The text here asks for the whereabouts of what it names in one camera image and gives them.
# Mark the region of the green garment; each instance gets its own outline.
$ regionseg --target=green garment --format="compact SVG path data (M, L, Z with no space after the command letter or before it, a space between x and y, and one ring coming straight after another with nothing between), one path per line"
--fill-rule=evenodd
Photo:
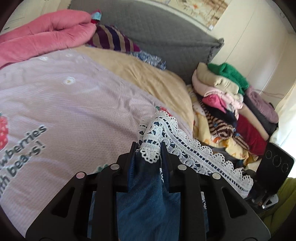
M223 63L221 65L208 64L207 67L214 74L221 75L236 83L239 87L239 93L242 95L244 95L244 91L249 87L247 79L228 63Z
M279 202L259 215L271 235L275 234L296 205L296 178L287 178L277 194Z

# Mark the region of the beige folded garment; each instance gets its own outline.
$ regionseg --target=beige folded garment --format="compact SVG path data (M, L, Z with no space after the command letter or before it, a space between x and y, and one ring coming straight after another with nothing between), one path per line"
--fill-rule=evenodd
M118 51L84 45L74 49L159 99L167 108L172 109L185 120L190 130L193 130L194 115L191 99L184 81L179 76Z
M248 121L257 129L257 131L260 133L262 138L267 141L269 138L266 130L263 128L261 123L258 121L256 116L253 114L253 112L245 105L243 104L243 107L239 110L239 115L243 115L248 119Z
M205 63L200 62L197 66L197 77L206 85L213 86L226 93L237 94L239 87L236 83L232 82L223 76L212 73Z

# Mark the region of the black garment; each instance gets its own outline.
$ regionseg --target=black garment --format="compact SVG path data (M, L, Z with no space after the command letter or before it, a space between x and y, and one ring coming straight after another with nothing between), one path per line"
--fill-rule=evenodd
M252 101L247 95L244 95L244 103L257 117L263 128L266 130L267 134L271 136L277 128L277 124L269 122L264 115L254 106Z
M196 94L196 96L197 96L200 100L203 99L203 97L202 97L201 95L199 95L199 94ZM214 117L216 117L216 118L218 118L218 119L224 121L225 123L227 123L227 124L229 124L229 125L232 125L234 128L237 127L237 119L235 118L234 113L232 113L232 112L229 111L229 110L225 110L226 113L224 113L223 111L221 111L221 110L219 110L219 109L217 109L217 108L214 108L214 107L208 106L208 105L206 105L205 103L204 103L204 105L206 106L207 110L209 111L209 113L210 113L212 116L214 116Z

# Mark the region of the painting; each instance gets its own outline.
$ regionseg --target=painting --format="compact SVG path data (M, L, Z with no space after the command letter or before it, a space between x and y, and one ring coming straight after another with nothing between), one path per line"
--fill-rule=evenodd
M230 4L231 0L151 0L194 18L207 28L212 30L219 21L222 14Z

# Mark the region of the dark red cloth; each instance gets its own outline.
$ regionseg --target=dark red cloth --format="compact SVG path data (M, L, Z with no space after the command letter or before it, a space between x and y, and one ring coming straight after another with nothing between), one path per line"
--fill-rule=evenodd
M237 120L237 131L250 147L250 152L262 156L267 142L262 138L257 129L243 115Z

